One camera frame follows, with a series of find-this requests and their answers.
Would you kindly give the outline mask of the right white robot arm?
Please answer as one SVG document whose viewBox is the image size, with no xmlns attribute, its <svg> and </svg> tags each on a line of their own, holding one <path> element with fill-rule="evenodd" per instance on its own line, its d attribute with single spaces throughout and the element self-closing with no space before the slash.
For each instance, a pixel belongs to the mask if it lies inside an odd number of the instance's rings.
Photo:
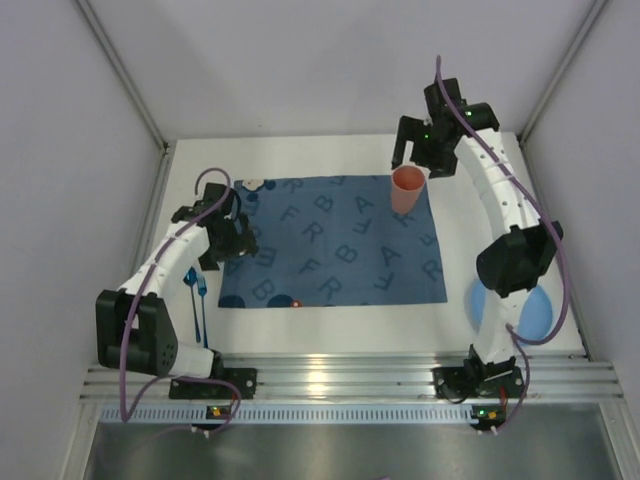
<svg viewBox="0 0 640 480">
<path fill-rule="evenodd" d="M 519 342 L 514 335 L 563 232 L 559 223 L 544 219 L 517 179 L 488 104 L 468 103 L 455 78 L 436 78 L 424 96 L 428 120 L 399 120 L 391 204 L 394 212 L 406 214 L 427 179 L 451 177 L 459 166 L 470 175 L 493 238 L 476 259 L 485 289 L 482 321 L 463 365 L 443 369 L 436 377 L 449 388 L 477 391 L 489 382 L 518 377 L 514 352 Z"/>
</svg>

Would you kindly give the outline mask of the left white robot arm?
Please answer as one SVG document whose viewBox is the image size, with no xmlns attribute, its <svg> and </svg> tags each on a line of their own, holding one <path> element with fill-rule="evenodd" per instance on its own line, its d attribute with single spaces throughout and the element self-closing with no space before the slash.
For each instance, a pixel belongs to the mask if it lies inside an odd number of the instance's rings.
<svg viewBox="0 0 640 480">
<path fill-rule="evenodd" d="M 201 199 L 173 214 L 161 243 L 136 273 L 97 297 L 99 363 L 157 377 L 211 378 L 217 353 L 178 340 L 166 301 L 190 269 L 217 271 L 224 262 L 257 252 L 239 194 L 208 183 Z"/>
</svg>

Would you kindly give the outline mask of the blue lettered cloth placemat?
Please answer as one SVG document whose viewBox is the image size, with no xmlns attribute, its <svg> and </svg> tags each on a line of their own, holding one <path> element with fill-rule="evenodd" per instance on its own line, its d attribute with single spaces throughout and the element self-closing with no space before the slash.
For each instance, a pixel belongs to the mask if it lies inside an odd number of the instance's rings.
<svg viewBox="0 0 640 480">
<path fill-rule="evenodd" d="M 387 175 L 238 180 L 234 189 L 258 251 L 225 265 L 219 307 L 446 302 L 426 190 L 400 215 Z"/>
</svg>

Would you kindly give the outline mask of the pink plastic cup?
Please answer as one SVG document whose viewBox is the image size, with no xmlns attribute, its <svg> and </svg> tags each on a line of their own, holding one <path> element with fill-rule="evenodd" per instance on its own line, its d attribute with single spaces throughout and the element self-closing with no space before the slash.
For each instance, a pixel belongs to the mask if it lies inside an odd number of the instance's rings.
<svg viewBox="0 0 640 480">
<path fill-rule="evenodd" d="M 423 171 L 412 165 L 398 167 L 391 174 L 391 207 L 397 214 L 409 213 L 425 186 Z"/>
</svg>

